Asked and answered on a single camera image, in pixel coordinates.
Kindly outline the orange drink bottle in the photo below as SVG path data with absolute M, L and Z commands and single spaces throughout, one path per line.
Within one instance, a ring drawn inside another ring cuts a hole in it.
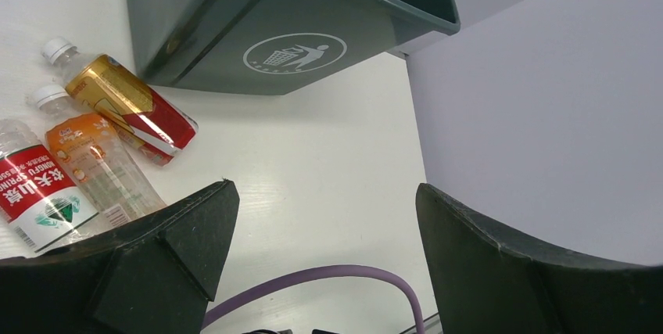
M 34 91 L 30 103 L 47 118 L 49 151 L 112 226 L 167 206 L 109 120 L 76 104 L 58 84 Z

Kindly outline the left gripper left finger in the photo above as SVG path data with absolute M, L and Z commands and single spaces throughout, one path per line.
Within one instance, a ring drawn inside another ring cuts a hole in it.
M 1 262 L 4 333 L 197 333 L 238 218 L 230 180 L 34 258 Z

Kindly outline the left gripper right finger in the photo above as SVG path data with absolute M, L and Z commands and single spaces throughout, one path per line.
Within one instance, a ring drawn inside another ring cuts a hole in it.
M 556 246 L 430 184 L 415 206 L 445 333 L 661 332 L 661 266 Z

